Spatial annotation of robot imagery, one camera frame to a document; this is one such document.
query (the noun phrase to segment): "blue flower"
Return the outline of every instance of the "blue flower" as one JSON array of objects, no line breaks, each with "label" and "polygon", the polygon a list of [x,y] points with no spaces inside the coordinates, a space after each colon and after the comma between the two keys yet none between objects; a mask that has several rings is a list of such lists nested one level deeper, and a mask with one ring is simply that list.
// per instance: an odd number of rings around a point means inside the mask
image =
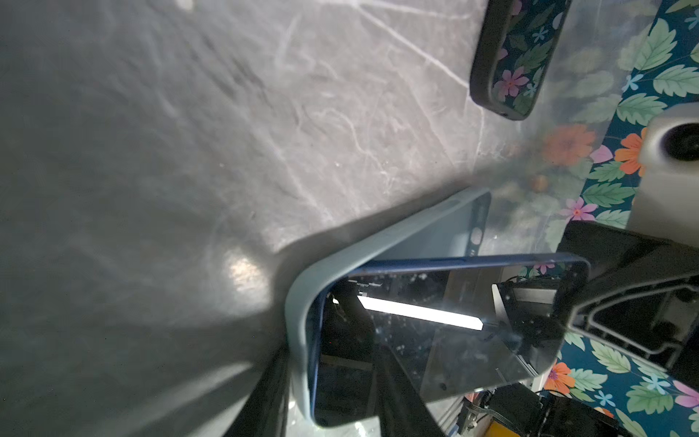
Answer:
[{"label": "blue flower", "polygon": [[531,34],[531,36],[534,37],[534,44],[536,44],[537,41],[539,41],[539,40],[543,41],[543,40],[546,39],[546,34],[548,34],[549,31],[544,30],[545,27],[546,27],[546,26],[542,26],[541,29],[539,30],[539,32],[536,32],[536,33],[534,33],[534,34]]},{"label": "blue flower", "polygon": [[524,92],[525,96],[528,97],[534,97],[534,94],[536,94],[536,88],[539,86],[537,83],[528,83],[526,86],[526,91]]},{"label": "blue flower", "polygon": [[650,378],[646,378],[644,376],[643,380],[645,382],[648,382],[648,387],[646,387],[648,390],[658,390],[658,393],[660,393],[660,394],[667,394],[667,392],[665,391],[665,389],[663,389],[663,387],[670,386],[670,383],[668,381],[658,380],[657,375],[651,375]]},{"label": "blue flower", "polygon": [[685,22],[685,23],[690,23],[690,24],[689,24],[689,30],[694,29],[694,27],[695,27],[697,24],[699,24],[699,9],[695,9],[695,10],[694,10],[694,16],[693,16],[693,17],[690,17],[690,18],[687,18],[684,22]]},{"label": "blue flower", "polygon": [[626,92],[627,89],[631,88],[631,91],[635,91],[638,89],[638,85],[636,82],[639,80],[643,79],[642,74],[637,74],[636,76],[633,76],[631,78],[631,75],[626,76],[626,85],[624,85],[623,88],[621,88],[621,91]]},{"label": "blue flower", "polygon": [[607,404],[610,404],[612,407],[617,406],[614,402],[612,402],[613,396],[611,394],[604,394],[604,393],[602,393],[602,390],[599,390],[598,393],[599,393],[599,396],[595,395],[595,398],[600,400],[601,406],[605,406]]}]

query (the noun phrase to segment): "orange flower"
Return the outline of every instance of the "orange flower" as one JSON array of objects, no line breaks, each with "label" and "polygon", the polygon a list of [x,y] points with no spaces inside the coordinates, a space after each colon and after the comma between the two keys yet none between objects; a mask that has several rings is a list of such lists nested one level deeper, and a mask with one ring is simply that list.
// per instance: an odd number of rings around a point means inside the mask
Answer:
[{"label": "orange flower", "polygon": [[575,387],[575,379],[570,374],[570,369],[565,363],[557,363],[549,372],[549,379],[546,380],[544,388],[554,390],[562,394],[570,393],[569,387]]},{"label": "orange flower", "polygon": [[643,145],[643,140],[646,139],[647,130],[648,128],[644,127],[641,131],[641,136],[629,134],[621,140],[621,145],[625,148],[619,149],[614,153],[614,161],[623,162],[619,170],[627,175],[633,175],[638,172],[638,175],[642,178],[646,173],[646,166],[642,166],[638,162],[638,154],[641,153],[641,146]]},{"label": "orange flower", "polygon": [[574,166],[580,158],[592,153],[591,144],[596,136],[585,124],[560,126],[546,137],[544,157],[557,166]]},{"label": "orange flower", "polygon": [[596,407],[595,410],[599,411],[600,413],[604,414],[605,416],[614,417],[612,412],[606,408]]}]

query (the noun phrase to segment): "blue smartphone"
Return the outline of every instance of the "blue smartphone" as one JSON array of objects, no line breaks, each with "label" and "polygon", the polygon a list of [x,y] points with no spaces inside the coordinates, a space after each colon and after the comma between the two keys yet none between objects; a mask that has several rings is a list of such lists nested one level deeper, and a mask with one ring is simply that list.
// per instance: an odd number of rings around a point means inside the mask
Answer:
[{"label": "blue smartphone", "polygon": [[[368,262],[309,313],[313,420],[333,427],[375,415],[375,342],[393,350],[425,402],[537,376],[563,342],[556,300],[588,274],[584,259],[567,254]],[[333,297],[340,282],[370,313],[374,342],[353,334]]]}]

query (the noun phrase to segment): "yellow object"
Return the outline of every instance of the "yellow object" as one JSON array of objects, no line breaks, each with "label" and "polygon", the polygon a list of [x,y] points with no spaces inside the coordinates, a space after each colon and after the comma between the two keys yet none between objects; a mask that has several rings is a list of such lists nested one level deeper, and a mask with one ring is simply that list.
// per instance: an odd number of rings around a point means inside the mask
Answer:
[{"label": "yellow object", "polygon": [[515,434],[503,425],[493,422],[483,437],[519,437],[519,434]]}]

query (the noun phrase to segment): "black phone case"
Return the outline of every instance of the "black phone case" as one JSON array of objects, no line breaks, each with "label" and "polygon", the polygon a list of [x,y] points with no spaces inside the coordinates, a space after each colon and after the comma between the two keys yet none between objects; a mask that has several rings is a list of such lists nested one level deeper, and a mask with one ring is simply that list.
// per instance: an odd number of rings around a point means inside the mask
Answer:
[{"label": "black phone case", "polygon": [[471,70],[473,101],[527,118],[556,48],[570,0],[491,0]]}]

